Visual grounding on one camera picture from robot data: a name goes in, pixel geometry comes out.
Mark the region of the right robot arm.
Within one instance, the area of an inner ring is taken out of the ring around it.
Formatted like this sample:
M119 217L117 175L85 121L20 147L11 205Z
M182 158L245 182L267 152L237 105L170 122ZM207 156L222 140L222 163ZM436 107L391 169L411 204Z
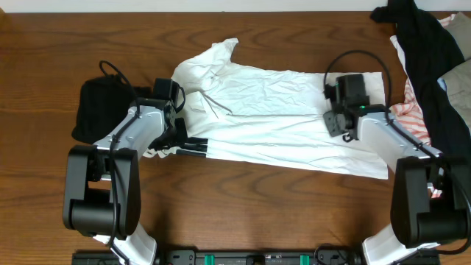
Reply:
M440 255L470 247L470 164L420 142L383 105L330 110L328 132L360 141L394 172L390 225L359 250L340 252L346 264L438 264Z

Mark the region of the white shirt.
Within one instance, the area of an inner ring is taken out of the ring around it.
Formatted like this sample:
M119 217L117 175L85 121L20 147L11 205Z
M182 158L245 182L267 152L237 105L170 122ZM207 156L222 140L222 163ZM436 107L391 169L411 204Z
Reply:
M231 60L238 40L214 43L181 62L173 80L189 137L203 138L207 158L386 179L379 156L359 141L333 137L323 115L323 85L334 74L264 70Z

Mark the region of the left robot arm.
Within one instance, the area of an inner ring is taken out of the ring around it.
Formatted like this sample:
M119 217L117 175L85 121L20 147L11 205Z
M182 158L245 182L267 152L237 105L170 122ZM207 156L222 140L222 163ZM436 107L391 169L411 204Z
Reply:
M152 143L177 137L182 109L171 99L140 98L105 137L68 154L63 223L106 244L121 264L155 262L157 242L139 222L139 160Z

